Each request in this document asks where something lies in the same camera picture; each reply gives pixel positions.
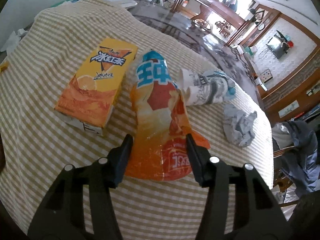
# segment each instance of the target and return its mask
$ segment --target marble floor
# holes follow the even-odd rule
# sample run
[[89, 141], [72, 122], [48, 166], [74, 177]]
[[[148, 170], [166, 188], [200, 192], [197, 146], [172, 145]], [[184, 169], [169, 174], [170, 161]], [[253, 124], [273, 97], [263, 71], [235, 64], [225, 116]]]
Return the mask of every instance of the marble floor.
[[172, 36], [193, 51], [211, 61], [225, 72], [263, 109], [258, 90], [251, 76], [250, 66], [237, 49], [225, 46], [225, 42], [207, 30], [200, 28], [180, 13], [171, 13], [158, 4], [137, 0], [130, 8], [140, 22]]

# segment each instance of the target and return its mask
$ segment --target iced tea carton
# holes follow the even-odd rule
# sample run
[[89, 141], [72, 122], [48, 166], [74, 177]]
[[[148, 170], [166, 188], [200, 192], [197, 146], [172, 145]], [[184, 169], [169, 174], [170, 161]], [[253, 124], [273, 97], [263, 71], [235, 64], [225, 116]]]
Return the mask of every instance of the iced tea carton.
[[61, 118], [102, 135], [137, 50], [133, 44], [105, 39], [83, 62], [56, 103], [54, 109]]

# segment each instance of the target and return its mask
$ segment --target orange plastic wrapper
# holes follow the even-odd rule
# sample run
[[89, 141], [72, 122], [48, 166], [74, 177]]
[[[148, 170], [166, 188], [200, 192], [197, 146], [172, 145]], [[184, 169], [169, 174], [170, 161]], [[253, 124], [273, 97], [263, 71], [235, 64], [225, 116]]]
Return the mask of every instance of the orange plastic wrapper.
[[210, 144], [192, 130], [182, 95], [159, 53], [144, 54], [135, 74], [130, 97], [137, 133], [125, 174], [158, 181], [183, 178], [192, 171], [186, 135], [191, 133], [199, 146]]

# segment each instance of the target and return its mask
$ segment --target silver screw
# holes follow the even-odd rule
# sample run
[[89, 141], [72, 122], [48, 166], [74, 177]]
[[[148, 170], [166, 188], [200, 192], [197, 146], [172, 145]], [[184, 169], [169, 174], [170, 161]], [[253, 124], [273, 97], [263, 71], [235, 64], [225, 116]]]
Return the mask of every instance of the silver screw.
[[100, 164], [106, 164], [106, 163], [108, 162], [108, 159], [105, 158], [105, 157], [102, 157], [102, 158], [100, 158], [100, 159], [98, 160], [98, 162], [99, 162]]
[[220, 160], [219, 160], [219, 158], [218, 157], [216, 157], [216, 156], [212, 156], [212, 157], [210, 157], [210, 159], [209, 159], [212, 163], [218, 163]]
[[246, 163], [244, 167], [249, 171], [253, 170], [253, 165], [251, 163]]
[[65, 171], [71, 171], [73, 169], [73, 166], [71, 164], [68, 164], [64, 167]]

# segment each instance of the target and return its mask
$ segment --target gingham fabric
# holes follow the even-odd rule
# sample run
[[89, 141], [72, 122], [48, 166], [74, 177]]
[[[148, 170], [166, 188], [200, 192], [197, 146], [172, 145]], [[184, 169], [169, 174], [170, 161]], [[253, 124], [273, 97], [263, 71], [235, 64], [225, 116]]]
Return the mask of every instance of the gingham fabric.
[[[108, 122], [106, 138], [65, 124], [53, 109], [81, 63], [106, 37], [136, 44], [138, 53], [149, 48], [158, 51], [167, 60], [174, 80], [181, 67], [198, 72], [217, 69], [174, 38], [104, 0], [83, 0], [42, 11], [28, 35], [7, 57], [10, 65], [0, 76], [0, 126], [6, 157], [6, 167], [0, 174], [0, 199], [24, 232], [66, 164], [90, 165], [119, 146], [127, 133], [135, 133], [125, 84]], [[269, 121], [239, 86], [231, 102], [246, 113], [258, 112], [253, 127], [256, 137], [249, 147], [238, 148], [226, 141], [223, 104], [188, 107], [191, 125], [209, 140], [212, 155], [236, 166], [253, 163], [271, 187]], [[226, 232], [233, 225], [234, 195], [231, 186]], [[199, 187], [193, 174], [171, 182], [125, 177], [116, 190], [111, 190], [111, 197], [124, 239], [194, 239], [207, 189]], [[86, 228], [92, 232], [87, 188], [84, 211]]]

